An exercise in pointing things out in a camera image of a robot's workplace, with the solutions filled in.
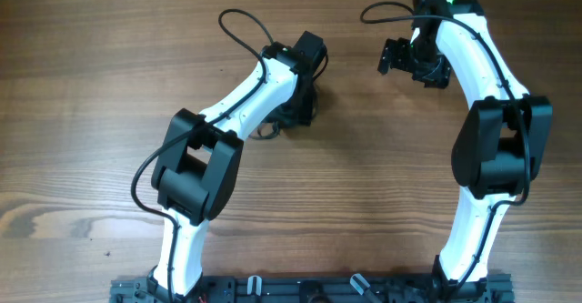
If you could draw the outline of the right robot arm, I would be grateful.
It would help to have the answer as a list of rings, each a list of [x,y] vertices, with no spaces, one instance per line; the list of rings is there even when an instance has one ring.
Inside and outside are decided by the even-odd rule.
[[[447,87],[455,75],[468,105],[451,152],[457,211],[426,295],[441,302],[495,298],[488,255],[507,210],[527,200],[553,107],[512,75],[477,0],[413,0],[407,11],[414,34],[386,41],[379,73],[401,70],[435,88]]]

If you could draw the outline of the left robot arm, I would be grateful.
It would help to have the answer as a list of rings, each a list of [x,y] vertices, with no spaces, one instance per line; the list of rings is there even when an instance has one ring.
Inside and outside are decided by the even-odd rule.
[[[150,300],[195,300],[206,233],[232,196],[245,141],[264,123],[275,130],[311,124],[315,73],[326,54],[323,39],[310,32],[292,46],[274,42],[228,96],[198,114],[183,108],[172,117],[168,149],[151,179],[169,217],[161,257],[146,281]]]

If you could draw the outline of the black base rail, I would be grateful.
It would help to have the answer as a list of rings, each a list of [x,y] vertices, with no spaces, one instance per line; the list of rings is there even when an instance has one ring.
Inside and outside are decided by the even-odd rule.
[[[365,276],[369,287],[360,294],[350,278],[249,278],[202,276],[193,292],[173,295],[173,302],[445,302],[437,295],[437,282],[428,274],[393,277]],[[466,283],[450,302],[516,302],[511,276],[490,275],[480,298],[477,284]],[[111,282],[109,302],[169,302],[166,289],[151,277]]]

